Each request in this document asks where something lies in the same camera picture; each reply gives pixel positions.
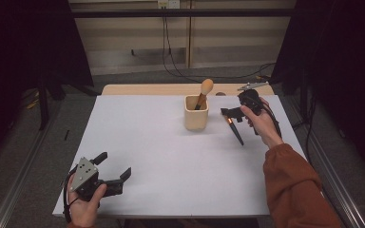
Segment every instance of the black cable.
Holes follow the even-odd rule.
[[[72,222],[72,217],[70,216],[69,209],[70,209],[70,205],[75,201],[74,200],[71,204],[67,204],[67,184],[69,183],[70,176],[72,176],[72,174],[76,173],[77,167],[78,166],[76,165],[72,170],[70,170],[70,172],[67,174],[67,177],[65,178],[65,183],[64,183],[64,191],[63,191],[64,212],[63,213],[65,215],[65,219],[67,220],[67,223]]]
[[[172,72],[170,72],[167,67],[165,66],[165,59],[164,59],[164,51],[165,51],[165,46],[164,46],[164,43],[165,43],[165,37],[167,38],[167,43],[168,43],[168,50],[169,50],[169,53],[170,53],[170,57],[171,57],[171,60],[172,60],[172,63],[173,63],[173,66],[174,68],[177,70],[177,72],[179,73],[179,75],[177,74],[174,74]],[[250,73],[250,74],[247,74],[247,75],[241,75],[241,76],[207,76],[207,75],[183,75],[178,69],[177,69],[177,66],[174,62],[174,58],[173,58],[173,54],[171,52],[171,46],[170,46],[170,40],[169,40],[169,36],[168,36],[168,24],[167,24],[167,18],[164,17],[163,18],[163,65],[164,65],[164,68],[165,70],[173,75],[173,76],[176,76],[176,77],[184,77],[185,79],[187,80],[190,80],[190,81],[193,81],[193,82],[197,82],[197,83],[200,83],[199,81],[197,80],[194,80],[194,79],[190,79],[190,78],[213,78],[213,79],[239,79],[239,78],[246,78],[246,77],[250,77],[250,76],[254,76],[256,74],[259,74],[261,73],[264,69],[270,67],[270,66],[273,66],[275,63],[268,63],[268,64],[264,64],[264,65],[261,65],[259,67],[259,70],[253,72],[253,73]]]
[[[68,207],[70,208],[70,206],[73,204],[73,202],[75,202],[76,200],[78,200],[79,198],[76,198],[76,199],[74,199],[69,205],[68,205]]]
[[[316,107],[317,107],[317,96],[313,93],[312,98],[311,98],[311,104],[310,104],[310,108],[308,110],[308,121],[309,121],[309,128],[307,131],[307,137],[306,137],[306,153],[305,156],[308,160],[308,162],[310,163],[310,165],[314,168],[314,165],[312,163],[311,157],[310,157],[310,151],[309,151],[309,141],[310,141],[310,135],[311,135],[311,130],[313,127],[313,118],[314,118],[314,114],[316,113]],[[331,202],[332,207],[334,208],[334,210],[336,211],[336,214],[338,215],[339,219],[342,221],[342,224],[345,225],[345,227],[347,226],[347,223],[345,222],[345,219],[343,218],[343,216],[339,213],[339,210],[335,207],[335,205],[333,204],[333,200],[331,199],[330,195],[328,194],[325,186],[322,184],[322,189],[321,189],[324,197],[327,198],[327,200],[329,202]]]
[[[176,70],[180,73],[180,75],[176,75],[174,74],[173,72],[171,72],[170,70],[168,70],[167,66],[165,65],[165,59],[164,59],[164,52],[165,52],[165,46],[164,46],[164,43],[165,43],[165,32],[167,31],[167,41],[169,40],[168,39],[168,29],[165,29],[165,28],[168,28],[167,26],[167,21],[166,21],[166,18],[164,17],[163,18],[163,66],[164,66],[164,69],[171,75],[175,76],[175,77],[179,77],[179,78],[184,78],[184,79],[187,79],[189,81],[193,81],[193,82],[196,82],[196,83],[200,83],[199,81],[197,80],[194,80],[194,79],[190,79],[186,76],[183,76],[178,70],[177,70],[177,67],[174,65],[174,67],[176,68]],[[168,48],[170,50],[170,55],[172,56],[172,53],[171,53],[171,47],[170,47],[170,42],[168,41]]]

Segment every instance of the beige cup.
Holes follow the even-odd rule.
[[[188,130],[203,130],[206,127],[209,105],[205,101],[200,110],[195,110],[198,98],[198,95],[191,95],[184,100],[184,125]]]

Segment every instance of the hand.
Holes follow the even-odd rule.
[[[97,218],[97,208],[99,207],[100,199],[106,192],[106,184],[101,184],[94,192],[90,201],[83,201],[78,198],[76,192],[70,192],[70,186],[73,182],[74,174],[70,177],[67,184],[67,200],[70,205],[70,213],[73,224],[81,227],[93,226]]]
[[[263,98],[260,99],[265,104],[264,106],[269,109],[268,102],[266,102]],[[259,116],[257,116],[245,105],[242,105],[240,109],[246,116],[245,119],[248,120],[248,124],[257,130],[263,143],[265,143],[269,148],[283,143],[282,138],[275,129],[274,122],[265,110],[262,110]]]

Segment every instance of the white paper sheet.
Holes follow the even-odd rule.
[[[283,140],[304,157],[278,96],[263,96]],[[235,125],[242,146],[221,115],[240,105],[235,96],[208,97],[203,131],[183,126],[184,96],[97,98],[74,163],[108,158],[99,179],[118,179],[132,167],[124,193],[101,200],[99,214],[119,218],[249,217],[268,215],[262,172],[267,151],[244,119]],[[62,195],[53,211],[62,216]]]

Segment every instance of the orange sleeve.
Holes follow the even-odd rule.
[[[336,213],[322,197],[321,180],[312,166],[289,144],[265,155],[268,207],[277,228],[340,227]]]
[[[67,224],[67,228],[95,228],[95,226],[81,227],[81,226],[77,226],[77,225],[73,224],[73,222],[70,222]]]

